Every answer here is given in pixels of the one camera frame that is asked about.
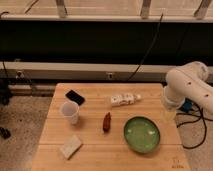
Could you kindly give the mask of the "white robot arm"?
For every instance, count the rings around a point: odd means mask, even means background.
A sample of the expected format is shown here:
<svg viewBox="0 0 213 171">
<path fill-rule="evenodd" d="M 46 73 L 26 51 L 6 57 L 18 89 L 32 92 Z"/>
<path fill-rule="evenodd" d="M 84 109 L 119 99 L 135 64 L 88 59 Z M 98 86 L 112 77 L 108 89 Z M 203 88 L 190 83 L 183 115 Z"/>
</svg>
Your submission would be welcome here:
<svg viewBox="0 0 213 171">
<path fill-rule="evenodd" d="M 199 61 L 174 67 L 167 72 L 167 85 L 161 94 L 166 121 L 175 119 L 176 111 L 186 98 L 198 104 L 205 112 L 213 114 L 213 87 L 206 83 L 208 76 L 208 67 Z"/>
</svg>

